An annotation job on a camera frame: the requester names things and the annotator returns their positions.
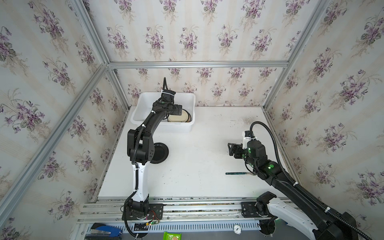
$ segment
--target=white tabletop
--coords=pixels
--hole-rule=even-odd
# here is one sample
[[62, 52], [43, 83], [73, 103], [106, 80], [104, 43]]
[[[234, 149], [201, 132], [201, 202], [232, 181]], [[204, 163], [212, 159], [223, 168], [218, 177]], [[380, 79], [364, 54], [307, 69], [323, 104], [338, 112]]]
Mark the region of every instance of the white tabletop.
[[[130, 121], [134, 108], [130, 110], [99, 199], [126, 198], [132, 193], [133, 170], [127, 156], [127, 133], [137, 127]], [[150, 197], [257, 197], [266, 191], [284, 197], [257, 176], [225, 175], [247, 172], [242, 159], [228, 155], [227, 144], [241, 144], [242, 131], [249, 130], [252, 122], [267, 124], [261, 108], [195, 107], [195, 115], [190, 133], [154, 133], [153, 141], [165, 143], [169, 155], [160, 164], [147, 163]], [[268, 132], [255, 125], [253, 133], [265, 145], [268, 159], [276, 161]]]

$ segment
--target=blue tool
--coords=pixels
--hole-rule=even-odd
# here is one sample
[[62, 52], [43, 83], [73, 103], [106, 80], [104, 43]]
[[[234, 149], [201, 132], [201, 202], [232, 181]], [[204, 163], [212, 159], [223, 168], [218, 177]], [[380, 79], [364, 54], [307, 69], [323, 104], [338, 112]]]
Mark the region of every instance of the blue tool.
[[87, 240], [121, 240], [122, 231], [118, 228], [107, 226], [103, 223], [94, 223], [91, 227], [91, 235], [87, 235]]

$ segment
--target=wallpaper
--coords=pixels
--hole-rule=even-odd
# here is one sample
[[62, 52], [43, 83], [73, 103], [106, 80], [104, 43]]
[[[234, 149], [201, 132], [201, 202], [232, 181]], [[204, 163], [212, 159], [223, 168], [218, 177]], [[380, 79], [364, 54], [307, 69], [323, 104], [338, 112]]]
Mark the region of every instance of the wallpaper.
[[287, 59], [316, 0], [83, 0], [111, 61]]
[[333, 0], [269, 116], [304, 186], [382, 239], [384, 3]]
[[169, 89], [194, 93], [196, 106], [259, 106], [267, 98], [281, 68], [169, 68], [115, 70], [129, 103], [136, 106], [145, 91]]
[[103, 78], [13, 212], [0, 239], [69, 239], [80, 205], [96, 197], [123, 115], [108, 79]]
[[1, 199], [100, 63], [65, 1], [0, 1], [0, 20]]

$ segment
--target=white zip tie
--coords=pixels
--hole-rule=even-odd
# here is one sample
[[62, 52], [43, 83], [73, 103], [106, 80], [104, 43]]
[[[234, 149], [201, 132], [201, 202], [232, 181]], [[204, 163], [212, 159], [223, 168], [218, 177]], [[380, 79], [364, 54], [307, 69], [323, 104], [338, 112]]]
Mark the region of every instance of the white zip tie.
[[165, 94], [169, 94], [169, 95], [171, 95], [171, 96], [175, 96], [175, 95], [173, 95], [172, 93], [166, 93], [166, 92], [164, 92], [163, 89], [161, 89], [161, 93], [165, 93]]

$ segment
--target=green snack package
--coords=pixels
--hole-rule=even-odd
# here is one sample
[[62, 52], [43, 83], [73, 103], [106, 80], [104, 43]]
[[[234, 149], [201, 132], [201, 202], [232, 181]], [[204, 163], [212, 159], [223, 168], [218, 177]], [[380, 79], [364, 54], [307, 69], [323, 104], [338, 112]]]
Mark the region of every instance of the green snack package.
[[163, 240], [181, 240], [181, 234], [164, 232]]

